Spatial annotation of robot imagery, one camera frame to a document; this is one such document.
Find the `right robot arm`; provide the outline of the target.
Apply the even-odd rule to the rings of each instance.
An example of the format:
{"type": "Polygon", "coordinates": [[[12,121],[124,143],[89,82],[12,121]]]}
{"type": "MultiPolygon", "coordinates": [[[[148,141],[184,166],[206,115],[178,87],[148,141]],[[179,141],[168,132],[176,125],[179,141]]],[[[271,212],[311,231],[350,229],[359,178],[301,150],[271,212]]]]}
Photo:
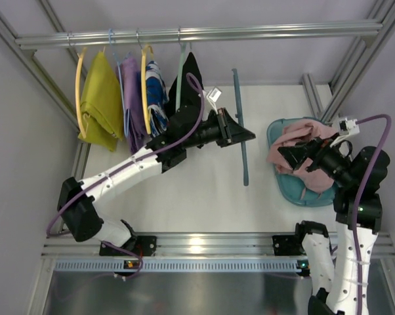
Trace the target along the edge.
{"type": "Polygon", "coordinates": [[[366,146],[350,159],[341,154],[336,139],[314,138],[278,151],[294,170],[311,159],[309,172],[322,170],[339,186],[333,200],[336,251],[331,250],[324,224],[304,220],[295,227],[310,264],[308,313],[368,314],[371,255],[383,215],[377,190],[387,176],[390,158],[380,146],[366,146]]]}

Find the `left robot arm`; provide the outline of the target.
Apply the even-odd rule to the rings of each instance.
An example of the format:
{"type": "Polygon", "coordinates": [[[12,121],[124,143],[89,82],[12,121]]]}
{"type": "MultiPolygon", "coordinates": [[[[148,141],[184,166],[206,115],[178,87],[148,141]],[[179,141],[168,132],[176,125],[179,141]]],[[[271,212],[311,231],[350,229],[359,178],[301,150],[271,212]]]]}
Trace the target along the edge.
{"type": "Polygon", "coordinates": [[[169,119],[166,131],[125,161],[93,177],[67,178],[60,190],[58,212],[75,241],[96,239],[122,248],[134,245],[135,232],[125,220],[105,218],[105,202],[177,166],[186,159],[188,148],[211,142],[224,148],[256,137],[225,108],[211,111],[206,120],[202,116],[202,110],[182,107],[169,119]]]}

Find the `blue-grey plastic hanger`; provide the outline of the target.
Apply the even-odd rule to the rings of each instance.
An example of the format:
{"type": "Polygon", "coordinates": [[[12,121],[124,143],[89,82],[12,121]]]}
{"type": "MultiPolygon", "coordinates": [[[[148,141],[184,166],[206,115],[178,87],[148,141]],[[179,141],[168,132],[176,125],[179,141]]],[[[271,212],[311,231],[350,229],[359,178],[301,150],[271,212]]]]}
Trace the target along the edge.
{"type": "MultiPolygon", "coordinates": [[[[238,125],[240,126],[241,138],[243,138],[244,119],[238,70],[236,68],[233,68],[232,73],[234,82],[234,95],[236,101],[236,118],[238,120],[238,125]]],[[[247,147],[245,142],[241,142],[241,158],[243,163],[243,185],[247,187],[249,185],[249,168],[247,160],[247,147]]]]}

